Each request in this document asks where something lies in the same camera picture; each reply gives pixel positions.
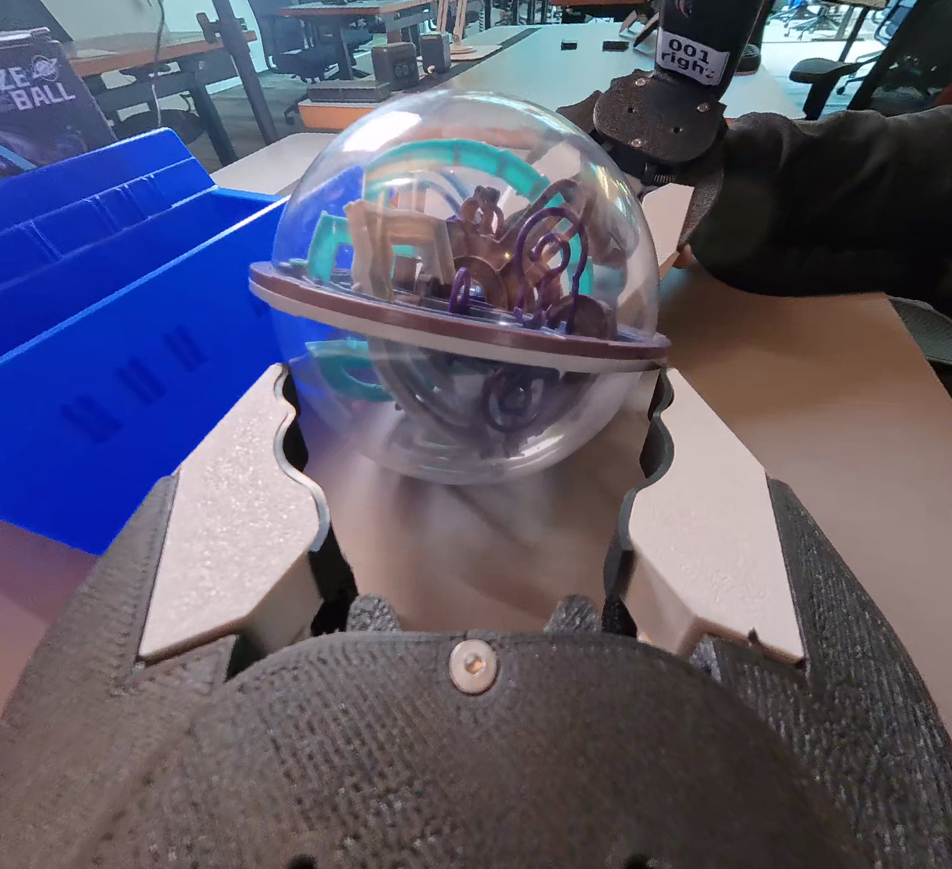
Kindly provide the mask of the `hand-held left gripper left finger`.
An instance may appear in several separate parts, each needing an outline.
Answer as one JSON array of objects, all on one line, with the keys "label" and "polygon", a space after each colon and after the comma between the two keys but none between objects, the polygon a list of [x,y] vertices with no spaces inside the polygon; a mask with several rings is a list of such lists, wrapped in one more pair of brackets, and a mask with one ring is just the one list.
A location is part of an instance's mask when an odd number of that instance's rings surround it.
[{"label": "hand-held left gripper left finger", "polygon": [[180,463],[138,647],[148,663],[240,635],[271,654],[337,626],[351,568],[307,452],[290,369],[269,366]]}]

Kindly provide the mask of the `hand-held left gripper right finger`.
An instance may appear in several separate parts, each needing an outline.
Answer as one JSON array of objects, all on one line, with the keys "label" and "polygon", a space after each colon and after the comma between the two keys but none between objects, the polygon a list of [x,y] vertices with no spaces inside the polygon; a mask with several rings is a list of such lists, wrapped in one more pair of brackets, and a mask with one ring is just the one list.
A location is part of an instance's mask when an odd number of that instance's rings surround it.
[{"label": "hand-held left gripper right finger", "polygon": [[677,370],[660,371],[603,567],[646,642],[688,658],[703,637],[803,661],[768,473]]}]

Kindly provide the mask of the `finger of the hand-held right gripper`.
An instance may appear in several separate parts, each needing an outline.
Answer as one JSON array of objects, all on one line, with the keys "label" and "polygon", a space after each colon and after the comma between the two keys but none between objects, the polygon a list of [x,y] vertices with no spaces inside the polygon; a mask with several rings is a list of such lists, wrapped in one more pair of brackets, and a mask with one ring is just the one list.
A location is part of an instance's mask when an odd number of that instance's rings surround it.
[{"label": "finger of the hand-held right gripper", "polygon": [[680,261],[720,196],[724,179],[724,145],[716,143],[696,161],[661,168],[644,196],[644,212],[658,260],[666,275]]},{"label": "finger of the hand-held right gripper", "polygon": [[583,133],[593,133],[594,113],[598,101],[603,95],[602,91],[594,91],[585,99],[558,108],[558,115],[567,122],[575,125]]}]

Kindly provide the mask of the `clear plastic maze ball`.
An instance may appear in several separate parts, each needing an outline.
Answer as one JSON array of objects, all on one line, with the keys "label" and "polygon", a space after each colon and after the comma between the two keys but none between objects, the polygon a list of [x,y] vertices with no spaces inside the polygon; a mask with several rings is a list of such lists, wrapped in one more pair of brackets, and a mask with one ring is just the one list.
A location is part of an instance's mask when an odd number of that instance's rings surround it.
[{"label": "clear plastic maze ball", "polygon": [[644,210],[593,128],[485,92],[382,104],[285,205],[248,286],[297,390],[380,466],[525,478],[665,363]]}]

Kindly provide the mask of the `orange-edged grey desk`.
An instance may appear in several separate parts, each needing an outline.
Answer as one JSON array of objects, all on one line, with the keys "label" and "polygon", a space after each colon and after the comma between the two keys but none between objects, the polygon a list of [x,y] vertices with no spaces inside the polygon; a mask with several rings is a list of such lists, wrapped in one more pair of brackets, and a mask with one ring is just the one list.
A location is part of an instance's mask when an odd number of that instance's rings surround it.
[{"label": "orange-edged grey desk", "polygon": [[[635,69],[651,70],[654,63],[656,36],[644,44],[629,47],[624,53],[603,53],[604,40],[621,40],[620,23],[589,22],[585,24],[548,24],[528,39],[508,48],[493,58],[475,65],[461,74],[446,73],[441,82],[425,77],[416,91],[394,92],[387,101],[411,97],[432,89],[486,92],[508,95],[539,104],[551,111],[579,102],[592,92],[605,90],[616,77]],[[514,34],[528,26],[495,26],[474,37],[490,41],[499,32]],[[562,52],[562,41],[578,42],[574,52]],[[729,119],[751,112],[776,113],[788,118],[802,116],[801,106],[780,87],[766,67],[753,75],[735,76],[721,99]],[[367,114],[373,106],[358,104],[317,104],[306,100],[297,108],[306,128],[321,132],[340,132]]]}]

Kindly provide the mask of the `black desk mat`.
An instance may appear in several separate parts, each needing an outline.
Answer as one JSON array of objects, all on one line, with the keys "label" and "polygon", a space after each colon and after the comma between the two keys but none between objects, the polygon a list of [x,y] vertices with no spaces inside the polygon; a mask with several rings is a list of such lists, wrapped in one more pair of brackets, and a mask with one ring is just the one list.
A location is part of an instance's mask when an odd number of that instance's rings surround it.
[{"label": "black desk mat", "polygon": [[478,41],[475,38],[463,40],[450,50],[449,74],[461,74],[463,71],[493,58],[508,48],[528,39],[539,27],[522,27],[514,34],[499,32],[494,40]]}]

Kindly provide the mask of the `black and tan gripper tool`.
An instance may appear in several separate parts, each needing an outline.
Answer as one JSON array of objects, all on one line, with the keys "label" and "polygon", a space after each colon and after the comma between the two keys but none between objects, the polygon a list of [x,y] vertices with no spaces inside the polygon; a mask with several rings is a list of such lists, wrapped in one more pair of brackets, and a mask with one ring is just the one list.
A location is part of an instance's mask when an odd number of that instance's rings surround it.
[{"label": "black and tan gripper tool", "polygon": [[660,0],[649,0],[636,6],[622,21],[619,36],[633,47],[644,44],[657,30]]}]

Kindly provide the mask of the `blue plastic bin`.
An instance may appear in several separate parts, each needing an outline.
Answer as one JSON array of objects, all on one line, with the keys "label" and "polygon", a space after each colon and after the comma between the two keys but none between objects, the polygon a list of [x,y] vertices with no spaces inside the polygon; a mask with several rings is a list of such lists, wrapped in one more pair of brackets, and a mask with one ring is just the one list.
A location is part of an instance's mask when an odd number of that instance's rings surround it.
[{"label": "blue plastic bin", "polygon": [[169,128],[7,178],[1,186],[2,287],[214,188]]},{"label": "blue plastic bin", "polygon": [[140,224],[163,263],[2,357],[2,522],[99,555],[282,361],[248,269],[287,201],[197,197]]}]

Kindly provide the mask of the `black power station box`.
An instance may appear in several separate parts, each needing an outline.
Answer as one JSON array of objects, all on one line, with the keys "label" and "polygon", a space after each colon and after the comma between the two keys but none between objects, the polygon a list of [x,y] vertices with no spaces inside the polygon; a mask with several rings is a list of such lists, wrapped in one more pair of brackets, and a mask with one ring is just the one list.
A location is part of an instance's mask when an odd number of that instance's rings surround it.
[{"label": "black power station box", "polygon": [[415,88],[420,82],[420,64],[413,42],[392,42],[371,48],[371,62],[377,82],[390,92]]}]

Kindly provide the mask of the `long black bar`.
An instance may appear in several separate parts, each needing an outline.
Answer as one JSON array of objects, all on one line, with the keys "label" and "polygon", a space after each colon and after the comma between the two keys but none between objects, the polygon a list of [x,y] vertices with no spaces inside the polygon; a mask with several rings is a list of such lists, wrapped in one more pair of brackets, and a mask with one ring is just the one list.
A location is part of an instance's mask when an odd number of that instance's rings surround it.
[{"label": "long black bar", "polygon": [[391,96],[389,83],[374,78],[329,79],[311,85],[306,98],[317,104],[373,106]]}]

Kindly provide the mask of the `black mesh office chair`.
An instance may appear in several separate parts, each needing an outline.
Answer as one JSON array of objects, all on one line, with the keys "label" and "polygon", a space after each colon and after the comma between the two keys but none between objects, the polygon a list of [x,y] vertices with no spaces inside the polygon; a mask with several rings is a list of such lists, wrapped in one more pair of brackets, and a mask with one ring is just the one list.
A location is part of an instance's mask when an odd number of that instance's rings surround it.
[{"label": "black mesh office chair", "polygon": [[[807,59],[790,80],[808,84],[807,121],[819,119],[839,81],[863,67],[861,61]],[[917,0],[849,102],[849,111],[885,116],[918,113],[951,104],[951,0]]]}]

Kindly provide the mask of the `grey-green chair seat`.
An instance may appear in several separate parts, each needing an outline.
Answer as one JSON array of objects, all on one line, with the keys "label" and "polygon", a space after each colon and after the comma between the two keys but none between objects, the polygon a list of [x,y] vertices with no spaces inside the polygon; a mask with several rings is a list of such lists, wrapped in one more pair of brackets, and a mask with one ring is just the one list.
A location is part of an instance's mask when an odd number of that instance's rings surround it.
[{"label": "grey-green chair seat", "polygon": [[891,297],[909,335],[931,363],[951,367],[951,319],[928,304]]}]

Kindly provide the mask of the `black rolling office chair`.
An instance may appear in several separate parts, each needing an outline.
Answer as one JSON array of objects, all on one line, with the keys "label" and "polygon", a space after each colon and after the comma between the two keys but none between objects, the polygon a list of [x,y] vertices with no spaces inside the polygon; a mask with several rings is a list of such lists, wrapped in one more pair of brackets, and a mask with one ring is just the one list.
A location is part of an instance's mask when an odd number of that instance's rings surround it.
[{"label": "black rolling office chair", "polygon": [[339,77],[337,53],[329,35],[308,36],[300,18],[278,11],[294,0],[247,0],[255,18],[268,72],[307,84]]}]

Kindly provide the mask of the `dark blue toy package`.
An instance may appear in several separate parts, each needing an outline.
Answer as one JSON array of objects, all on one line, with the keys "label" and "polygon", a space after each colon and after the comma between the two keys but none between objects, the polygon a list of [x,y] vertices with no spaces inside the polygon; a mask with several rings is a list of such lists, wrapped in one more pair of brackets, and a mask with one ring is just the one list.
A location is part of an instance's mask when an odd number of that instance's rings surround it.
[{"label": "dark blue toy package", "polygon": [[111,145],[116,137],[45,28],[1,33],[1,178]]}]

